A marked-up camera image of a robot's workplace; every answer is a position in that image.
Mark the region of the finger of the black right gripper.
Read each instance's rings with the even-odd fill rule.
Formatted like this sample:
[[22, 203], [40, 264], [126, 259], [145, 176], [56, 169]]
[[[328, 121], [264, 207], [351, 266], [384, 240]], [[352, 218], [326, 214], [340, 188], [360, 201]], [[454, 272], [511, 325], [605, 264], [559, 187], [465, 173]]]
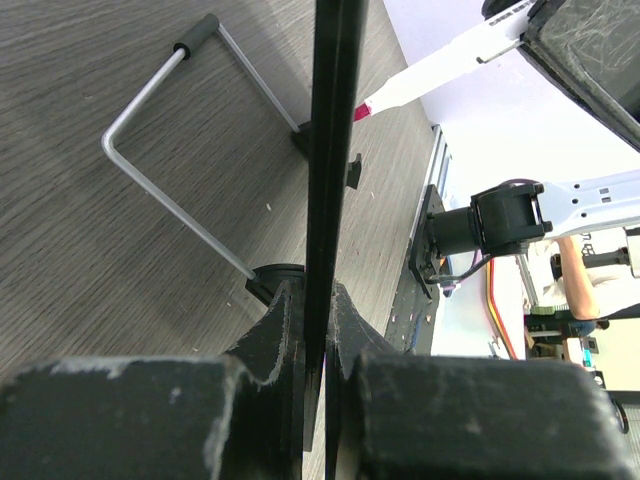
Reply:
[[537, 1], [522, 52], [593, 118], [639, 149], [639, 3]]

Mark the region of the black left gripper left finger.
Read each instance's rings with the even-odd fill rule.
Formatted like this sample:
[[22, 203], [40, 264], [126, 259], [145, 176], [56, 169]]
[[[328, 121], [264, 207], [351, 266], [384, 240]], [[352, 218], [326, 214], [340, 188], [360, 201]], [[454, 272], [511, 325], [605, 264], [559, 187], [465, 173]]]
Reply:
[[1, 386], [5, 479], [298, 479], [303, 292], [211, 357], [67, 357]]

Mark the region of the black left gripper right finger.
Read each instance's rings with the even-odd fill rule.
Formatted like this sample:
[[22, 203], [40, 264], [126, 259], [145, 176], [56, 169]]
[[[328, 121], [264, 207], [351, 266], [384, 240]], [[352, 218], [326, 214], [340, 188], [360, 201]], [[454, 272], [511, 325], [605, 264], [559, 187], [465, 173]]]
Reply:
[[403, 354], [336, 284], [326, 344], [329, 479], [632, 479], [608, 394], [582, 368]]

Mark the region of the pink capped white marker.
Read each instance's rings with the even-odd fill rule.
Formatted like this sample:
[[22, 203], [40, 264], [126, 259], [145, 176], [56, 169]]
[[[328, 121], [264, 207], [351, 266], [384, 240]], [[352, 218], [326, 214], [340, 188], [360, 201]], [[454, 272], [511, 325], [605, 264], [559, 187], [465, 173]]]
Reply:
[[518, 1], [389, 78], [354, 110], [360, 121], [402, 107], [519, 47], [532, 1]]

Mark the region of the white whiteboard black frame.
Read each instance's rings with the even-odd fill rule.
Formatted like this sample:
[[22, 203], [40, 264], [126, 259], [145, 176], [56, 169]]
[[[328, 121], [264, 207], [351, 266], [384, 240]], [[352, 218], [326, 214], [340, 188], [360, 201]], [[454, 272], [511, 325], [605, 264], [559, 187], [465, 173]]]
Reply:
[[304, 452], [313, 449], [368, 5], [315, 3], [303, 323]]

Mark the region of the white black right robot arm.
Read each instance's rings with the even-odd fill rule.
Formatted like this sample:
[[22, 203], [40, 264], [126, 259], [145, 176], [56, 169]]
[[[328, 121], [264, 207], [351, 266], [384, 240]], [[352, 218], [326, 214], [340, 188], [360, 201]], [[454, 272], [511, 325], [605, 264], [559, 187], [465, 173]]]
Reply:
[[[495, 27], [516, 14], [512, 47], [553, 86], [633, 148], [639, 146], [639, 4], [636, 1], [486, 1]], [[420, 213], [415, 251], [478, 250], [494, 258], [528, 243], [639, 221], [639, 173], [554, 184], [509, 180], [443, 210], [434, 186]]]

